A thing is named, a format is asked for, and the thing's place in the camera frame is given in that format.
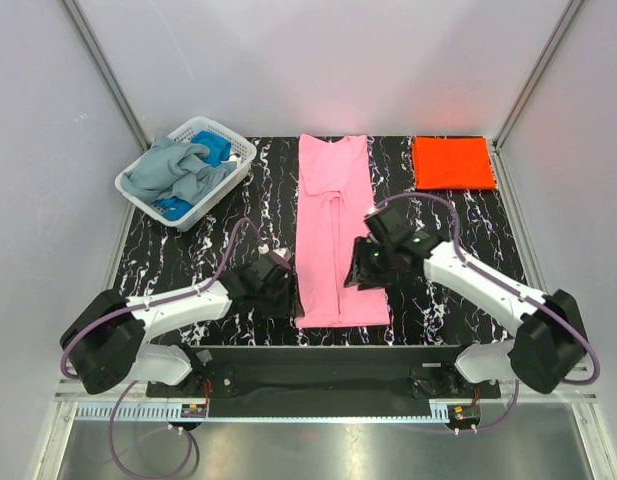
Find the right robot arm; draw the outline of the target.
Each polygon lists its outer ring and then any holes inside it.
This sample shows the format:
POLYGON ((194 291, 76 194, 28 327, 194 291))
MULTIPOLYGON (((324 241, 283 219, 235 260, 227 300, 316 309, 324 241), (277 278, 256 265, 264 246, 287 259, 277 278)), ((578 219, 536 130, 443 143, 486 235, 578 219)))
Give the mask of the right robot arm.
POLYGON ((397 277, 420 276, 461 295, 512 336, 467 346, 440 372, 417 375, 414 383, 424 396, 460 397, 490 380, 517 380, 550 394, 583 359, 587 338, 572 295, 514 281, 457 243, 415 228, 392 207, 371 209, 364 223, 369 232, 354 241, 346 287, 381 289, 397 277))

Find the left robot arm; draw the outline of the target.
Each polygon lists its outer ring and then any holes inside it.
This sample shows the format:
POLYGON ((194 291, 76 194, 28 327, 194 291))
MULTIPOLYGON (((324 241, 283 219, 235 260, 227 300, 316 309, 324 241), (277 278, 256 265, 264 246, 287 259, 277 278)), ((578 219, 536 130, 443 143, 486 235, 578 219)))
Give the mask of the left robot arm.
POLYGON ((155 338, 250 310, 272 318, 300 313, 289 249, 262 253, 217 280, 156 296, 125 298, 106 290, 64 332, 60 346, 90 395, 125 381, 146 381, 193 396, 208 384, 209 361, 183 344, 157 345, 155 338))

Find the pink t-shirt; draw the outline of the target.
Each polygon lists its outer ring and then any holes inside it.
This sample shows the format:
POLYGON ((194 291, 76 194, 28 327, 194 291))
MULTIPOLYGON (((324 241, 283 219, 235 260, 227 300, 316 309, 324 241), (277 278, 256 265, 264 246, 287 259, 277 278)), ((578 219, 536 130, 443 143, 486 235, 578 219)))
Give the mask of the pink t-shirt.
POLYGON ((299 139, 295 268, 304 314, 300 329, 385 326, 386 293, 344 286, 354 241, 374 205, 367 138, 299 139))

